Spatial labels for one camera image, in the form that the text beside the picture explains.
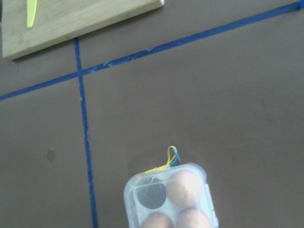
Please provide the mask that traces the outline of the clear plastic egg box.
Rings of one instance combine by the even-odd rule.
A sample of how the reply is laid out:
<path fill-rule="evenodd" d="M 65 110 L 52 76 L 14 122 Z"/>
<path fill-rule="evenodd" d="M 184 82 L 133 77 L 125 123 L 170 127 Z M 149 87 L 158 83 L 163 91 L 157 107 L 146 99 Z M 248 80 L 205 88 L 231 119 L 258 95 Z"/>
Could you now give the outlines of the clear plastic egg box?
<path fill-rule="evenodd" d="M 195 163 L 143 172 L 124 188 L 131 228 L 217 228 L 205 170 Z"/>

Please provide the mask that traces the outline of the brown egg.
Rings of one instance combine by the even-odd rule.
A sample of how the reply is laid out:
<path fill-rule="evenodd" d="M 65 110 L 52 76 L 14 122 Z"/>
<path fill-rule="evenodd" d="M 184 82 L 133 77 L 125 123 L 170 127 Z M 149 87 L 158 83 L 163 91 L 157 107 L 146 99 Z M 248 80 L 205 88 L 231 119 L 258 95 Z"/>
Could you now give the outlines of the brown egg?
<path fill-rule="evenodd" d="M 174 228 L 174 224 L 166 214 L 154 212 L 143 220 L 140 228 Z"/>

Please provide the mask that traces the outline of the brown egg upper slot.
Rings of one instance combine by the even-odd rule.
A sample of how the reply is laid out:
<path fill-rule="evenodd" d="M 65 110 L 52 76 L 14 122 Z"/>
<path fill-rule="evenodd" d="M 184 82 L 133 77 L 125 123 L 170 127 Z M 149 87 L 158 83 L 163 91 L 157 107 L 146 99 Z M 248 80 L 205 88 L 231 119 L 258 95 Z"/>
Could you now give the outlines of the brown egg upper slot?
<path fill-rule="evenodd" d="M 166 194 L 175 206 L 188 208 L 195 206 L 202 193 L 202 180 L 191 171 L 178 171 L 166 183 Z"/>

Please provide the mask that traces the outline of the brown egg slot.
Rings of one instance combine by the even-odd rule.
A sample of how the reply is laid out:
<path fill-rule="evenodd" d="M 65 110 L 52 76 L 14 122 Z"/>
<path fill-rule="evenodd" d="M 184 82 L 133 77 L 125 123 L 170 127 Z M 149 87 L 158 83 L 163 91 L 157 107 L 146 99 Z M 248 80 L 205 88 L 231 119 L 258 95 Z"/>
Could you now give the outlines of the brown egg slot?
<path fill-rule="evenodd" d="M 202 180 L 191 171 L 178 171 L 166 183 L 166 194 L 175 206 L 188 208 L 195 206 L 202 193 Z"/>
<path fill-rule="evenodd" d="M 196 208 L 186 208 L 179 213 L 177 228 L 210 228 L 211 222 L 204 212 Z"/>

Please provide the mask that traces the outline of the brown egg lower slot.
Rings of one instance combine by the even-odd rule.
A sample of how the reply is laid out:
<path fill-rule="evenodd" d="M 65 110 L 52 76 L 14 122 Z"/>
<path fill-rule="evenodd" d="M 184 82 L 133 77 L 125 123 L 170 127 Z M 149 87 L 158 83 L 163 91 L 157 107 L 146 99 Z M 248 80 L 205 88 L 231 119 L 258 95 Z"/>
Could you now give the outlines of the brown egg lower slot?
<path fill-rule="evenodd" d="M 211 222 L 204 212 L 196 208 L 186 208 L 179 213 L 177 228 L 210 228 Z"/>

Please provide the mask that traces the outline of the yellow rubber band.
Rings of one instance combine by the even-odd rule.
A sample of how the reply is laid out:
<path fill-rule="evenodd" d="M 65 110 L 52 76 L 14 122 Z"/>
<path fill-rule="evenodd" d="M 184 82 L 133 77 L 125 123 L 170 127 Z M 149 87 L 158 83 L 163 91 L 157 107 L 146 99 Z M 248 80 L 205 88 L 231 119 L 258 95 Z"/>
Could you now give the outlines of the yellow rubber band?
<path fill-rule="evenodd" d="M 164 165 L 159 166 L 159 167 L 155 167 L 155 168 L 150 169 L 150 170 L 147 170 L 144 173 L 151 173 L 151 172 L 161 171 L 161 170 L 165 170 L 166 168 L 169 168 L 170 163 L 172 161 L 172 157 L 173 157 L 171 149 L 177 150 L 177 148 L 173 145 L 168 147 L 168 149 L 167 149 L 167 161 Z"/>

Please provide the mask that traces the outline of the blue rubber band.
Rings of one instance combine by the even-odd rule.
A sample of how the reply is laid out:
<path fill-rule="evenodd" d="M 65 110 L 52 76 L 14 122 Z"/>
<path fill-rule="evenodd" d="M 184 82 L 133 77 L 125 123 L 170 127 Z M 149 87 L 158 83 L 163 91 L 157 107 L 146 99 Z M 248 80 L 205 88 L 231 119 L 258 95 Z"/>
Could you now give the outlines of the blue rubber band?
<path fill-rule="evenodd" d="M 172 161 L 170 163 L 170 167 L 179 166 L 181 164 L 181 158 L 177 150 L 171 149 L 172 152 Z"/>

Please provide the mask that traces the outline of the wooden cutting board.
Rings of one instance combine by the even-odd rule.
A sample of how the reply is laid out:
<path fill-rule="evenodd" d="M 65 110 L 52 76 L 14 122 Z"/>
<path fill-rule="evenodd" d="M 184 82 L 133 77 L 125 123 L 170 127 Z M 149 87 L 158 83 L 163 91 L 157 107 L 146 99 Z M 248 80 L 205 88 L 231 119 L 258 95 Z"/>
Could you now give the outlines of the wooden cutting board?
<path fill-rule="evenodd" d="M 160 8 L 162 0 L 29 0 L 2 2 L 2 56 L 14 60 L 52 45 Z"/>

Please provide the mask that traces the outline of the yellow plastic knife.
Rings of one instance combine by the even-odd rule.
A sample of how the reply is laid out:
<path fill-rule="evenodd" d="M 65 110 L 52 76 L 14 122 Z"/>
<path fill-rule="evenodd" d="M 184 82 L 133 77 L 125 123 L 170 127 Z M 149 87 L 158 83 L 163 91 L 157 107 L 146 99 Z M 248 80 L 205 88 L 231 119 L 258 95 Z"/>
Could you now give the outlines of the yellow plastic knife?
<path fill-rule="evenodd" d="M 36 12 L 37 12 L 37 0 L 27 0 L 27 28 L 31 29 L 34 25 Z"/>

